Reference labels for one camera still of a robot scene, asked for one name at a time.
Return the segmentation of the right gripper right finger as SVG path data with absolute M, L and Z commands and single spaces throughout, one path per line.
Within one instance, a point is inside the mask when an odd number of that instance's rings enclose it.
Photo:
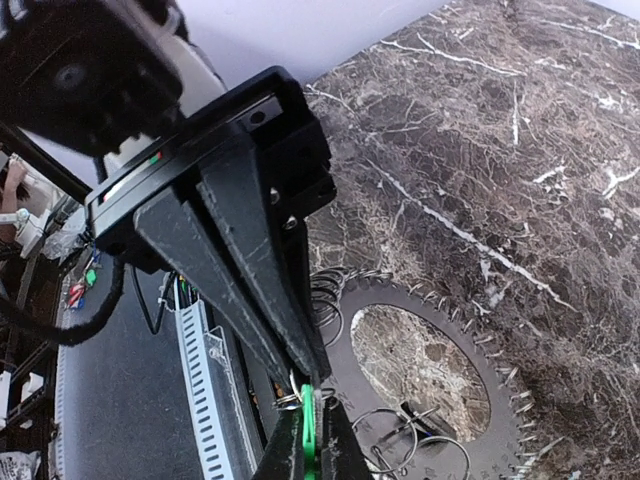
M 321 432 L 320 479 L 372 479 L 346 410 L 336 397 L 324 402 Z

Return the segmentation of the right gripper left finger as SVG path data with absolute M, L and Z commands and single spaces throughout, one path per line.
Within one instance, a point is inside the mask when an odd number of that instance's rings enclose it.
M 253 480 L 303 480 L 302 408 L 280 412 Z

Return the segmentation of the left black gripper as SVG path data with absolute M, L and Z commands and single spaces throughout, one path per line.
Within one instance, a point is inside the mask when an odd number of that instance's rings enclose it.
M 331 153 L 301 85 L 257 74 L 155 141 L 87 201 L 98 249 L 173 269 L 278 382 L 326 372 L 282 245 L 336 195 Z

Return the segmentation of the black disc with keyrings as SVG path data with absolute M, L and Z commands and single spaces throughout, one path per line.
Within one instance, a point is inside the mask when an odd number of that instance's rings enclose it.
M 327 382 L 335 391 L 358 442 L 377 442 L 400 435 L 409 438 L 405 453 L 396 465 L 376 447 L 364 456 L 370 476 L 398 476 L 402 479 L 525 479 L 541 456 L 553 449 L 548 444 L 534 452 L 525 446 L 536 440 L 534 423 L 524 417 L 534 403 L 528 392 L 516 392 L 512 382 L 516 368 L 500 367 L 494 355 L 482 349 L 481 340 L 458 325 L 459 309 L 451 309 L 446 297 L 430 292 L 420 296 L 414 288 L 394 282 L 391 274 L 378 270 L 329 268 L 311 277 L 312 304 L 318 324 L 332 323 L 338 329 L 325 336 L 325 348 L 332 374 Z M 384 405 L 360 372 L 347 338 L 356 314 L 366 307 L 383 305 L 416 315 L 422 323 L 441 331 L 472 363 L 489 402 L 488 429 L 464 446 L 445 435 L 429 435 L 424 421 L 437 413 L 432 407 L 407 414 Z

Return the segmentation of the green key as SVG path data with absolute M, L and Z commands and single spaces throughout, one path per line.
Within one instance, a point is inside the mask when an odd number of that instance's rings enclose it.
M 321 478 L 320 456 L 323 441 L 324 402 L 319 389 L 310 384 L 301 387 L 301 407 L 303 419 L 302 451 L 304 455 L 304 479 Z

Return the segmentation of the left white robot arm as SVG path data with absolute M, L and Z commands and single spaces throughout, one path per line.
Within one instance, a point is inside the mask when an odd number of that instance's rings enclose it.
M 227 89 L 179 16 L 152 50 L 183 94 L 169 130 L 135 130 L 126 162 L 87 201 L 98 246 L 183 275 L 277 380 L 331 372 L 312 307 L 305 220 L 331 202 L 331 153 L 299 83 L 271 67 Z

